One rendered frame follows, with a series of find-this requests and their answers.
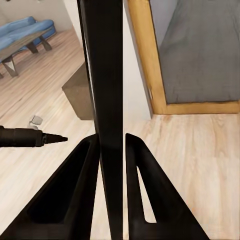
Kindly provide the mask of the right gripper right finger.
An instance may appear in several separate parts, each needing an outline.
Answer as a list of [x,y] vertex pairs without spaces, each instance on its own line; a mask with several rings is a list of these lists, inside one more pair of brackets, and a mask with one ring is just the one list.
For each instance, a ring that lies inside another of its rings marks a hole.
[[[145,142],[125,135],[129,240],[210,240]],[[139,168],[156,223],[145,220]]]

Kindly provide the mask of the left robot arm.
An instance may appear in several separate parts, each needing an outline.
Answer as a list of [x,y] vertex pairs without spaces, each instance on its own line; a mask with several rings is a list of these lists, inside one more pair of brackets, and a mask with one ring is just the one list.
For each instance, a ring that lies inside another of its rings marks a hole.
[[43,134],[36,125],[41,125],[43,118],[32,115],[26,128],[4,128],[0,125],[0,148],[3,147],[37,147],[41,148],[44,144],[65,142],[67,137],[57,134]]

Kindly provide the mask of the poster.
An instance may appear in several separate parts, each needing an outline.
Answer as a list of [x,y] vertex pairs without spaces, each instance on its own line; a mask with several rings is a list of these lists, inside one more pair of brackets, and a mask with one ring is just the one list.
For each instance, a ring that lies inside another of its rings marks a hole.
[[77,0],[111,240],[123,240],[123,0]]

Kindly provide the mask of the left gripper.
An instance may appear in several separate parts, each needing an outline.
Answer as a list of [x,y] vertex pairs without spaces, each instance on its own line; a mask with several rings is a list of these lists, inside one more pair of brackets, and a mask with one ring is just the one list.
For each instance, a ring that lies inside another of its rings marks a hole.
[[24,148],[24,147],[37,147],[41,148],[44,144],[65,142],[67,137],[57,134],[43,134],[43,131],[34,128],[15,128],[13,147]]

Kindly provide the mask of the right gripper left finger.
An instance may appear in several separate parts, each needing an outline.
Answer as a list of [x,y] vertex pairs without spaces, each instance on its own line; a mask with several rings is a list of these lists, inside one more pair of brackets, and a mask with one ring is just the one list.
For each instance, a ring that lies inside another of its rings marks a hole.
[[0,240],[90,240],[100,153],[99,133],[84,138]]

